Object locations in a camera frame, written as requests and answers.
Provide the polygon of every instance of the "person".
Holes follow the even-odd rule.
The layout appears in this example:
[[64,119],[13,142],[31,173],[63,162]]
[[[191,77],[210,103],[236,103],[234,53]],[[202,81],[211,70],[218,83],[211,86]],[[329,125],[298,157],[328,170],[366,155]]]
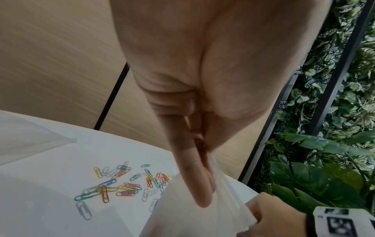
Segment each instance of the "person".
[[[305,59],[331,0],[111,0],[119,43],[196,203],[215,183],[212,152],[261,117]],[[305,236],[276,197],[247,203],[243,236]],[[290,216],[285,220],[281,215]]]

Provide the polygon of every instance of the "qr code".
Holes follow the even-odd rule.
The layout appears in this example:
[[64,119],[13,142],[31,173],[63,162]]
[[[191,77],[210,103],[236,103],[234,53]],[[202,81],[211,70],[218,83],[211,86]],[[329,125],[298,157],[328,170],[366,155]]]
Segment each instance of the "qr code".
[[354,223],[351,219],[327,217],[328,230],[332,234],[357,237]]
[[325,214],[349,215],[349,209],[326,208]]

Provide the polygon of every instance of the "wood grain panel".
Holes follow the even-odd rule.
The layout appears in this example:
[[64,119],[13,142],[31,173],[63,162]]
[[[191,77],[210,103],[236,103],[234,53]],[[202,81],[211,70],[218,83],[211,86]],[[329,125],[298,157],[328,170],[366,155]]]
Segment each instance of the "wood grain panel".
[[[214,154],[218,164],[225,174],[235,179],[241,174],[269,112],[215,151]],[[101,131],[169,150],[163,131],[145,96],[135,83],[131,70],[103,123]]]
[[124,65],[108,1],[0,1],[0,110],[93,128]]

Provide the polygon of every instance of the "plastic bag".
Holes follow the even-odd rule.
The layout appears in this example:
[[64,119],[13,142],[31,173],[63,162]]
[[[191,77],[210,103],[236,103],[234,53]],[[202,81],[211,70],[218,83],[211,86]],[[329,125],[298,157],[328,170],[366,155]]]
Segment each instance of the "plastic bag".
[[76,139],[0,111],[0,166],[74,142]]
[[235,237],[257,222],[210,156],[216,183],[210,206],[199,207],[180,174],[157,202],[139,237]]

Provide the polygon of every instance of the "vertical garden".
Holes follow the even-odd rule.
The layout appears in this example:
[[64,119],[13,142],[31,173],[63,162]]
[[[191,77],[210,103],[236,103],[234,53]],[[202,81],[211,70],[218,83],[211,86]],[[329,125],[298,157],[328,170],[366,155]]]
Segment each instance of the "vertical garden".
[[[304,65],[295,73],[299,76],[288,99],[279,104],[278,121],[249,182],[257,192],[275,194],[306,213],[317,205],[368,210],[375,205],[374,20],[321,131],[318,136],[305,135],[365,3],[333,2]],[[293,162],[301,156],[304,164]],[[329,190],[317,188],[317,178],[325,179]],[[334,201],[338,197],[346,201]]]

